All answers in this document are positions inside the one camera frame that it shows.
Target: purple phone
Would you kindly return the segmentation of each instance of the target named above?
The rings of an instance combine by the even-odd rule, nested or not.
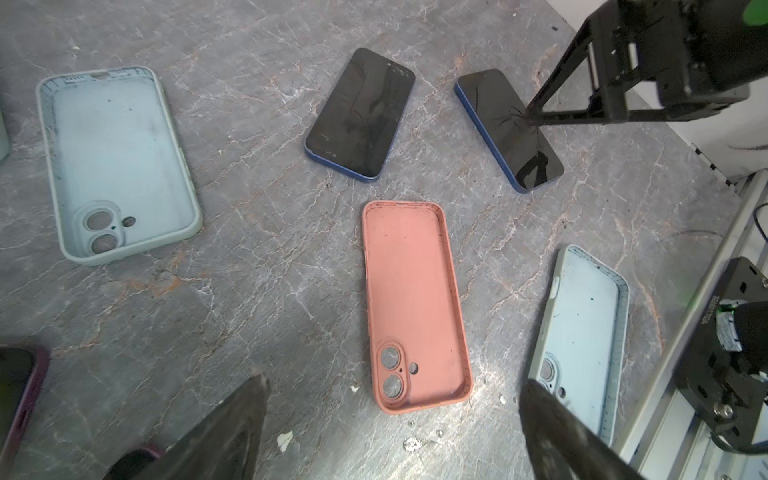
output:
[[[40,346],[0,345],[0,478],[11,469],[49,361]]]

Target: white wall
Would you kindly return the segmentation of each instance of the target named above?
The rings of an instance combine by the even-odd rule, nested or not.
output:
[[[547,0],[565,21],[578,30],[586,17],[604,0]],[[768,144],[768,78],[750,84],[750,99],[710,118],[669,123],[683,140],[697,148],[731,180],[768,167],[768,149],[738,150]],[[655,85],[634,89],[651,107],[659,108]]]

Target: purple phone frame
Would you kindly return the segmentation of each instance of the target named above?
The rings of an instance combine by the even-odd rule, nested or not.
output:
[[[24,388],[22,398],[18,402],[16,413],[13,416],[13,423],[11,429],[8,431],[8,437],[5,439],[5,444],[0,450],[0,478],[4,473],[7,473],[13,465],[13,458],[16,456],[18,446],[22,442],[22,436],[29,424],[29,417],[32,414],[32,409],[35,407],[35,401],[38,399],[40,389],[43,386],[43,379],[45,379],[45,373],[48,371],[48,364],[51,362],[51,357],[48,355],[48,351],[41,346],[30,345],[0,345],[0,349],[22,349],[30,352],[35,359],[35,363],[32,366],[32,371],[29,374],[29,380],[27,380],[27,386]]]

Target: white debris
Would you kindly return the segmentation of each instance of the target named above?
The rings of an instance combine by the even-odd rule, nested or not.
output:
[[[417,439],[416,437],[410,437],[410,438],[406,439],[402,443],[402,447],[408,453],[413,453],[416,450],[419,450],[423,446],[424,446],[424,442],[422,442],[421,440]]]
[[[288,444],[293,439],[293,430],[288,433],[281,433],[277,436],[277,446],[280,447],[281,452],[285,452],[288,448]]]

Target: pink phone case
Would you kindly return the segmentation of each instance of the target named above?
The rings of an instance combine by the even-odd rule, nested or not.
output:
[[[442,208],[373,201],[362,234],[379,407],[394,415],[463,402],[472,370]]]
[[[40,394],[45,373],[48,371],[50,356],[40,346],[0,345],[0,349],[25,350],[32,354],[35,362],[27,380],[27,386],[24,388],[24,393],[22,393],[22,398],[19,400],[18,407],[16,408],[13,423],[8,431],[8,437],[5,438],[5,444],[2,446],[2,450],[0,450],[0,478],[4,478],[5,474],[10,471],[11,465],[13,465],[13,458],[18,451],[24,431],[27,429],[29,417]]]

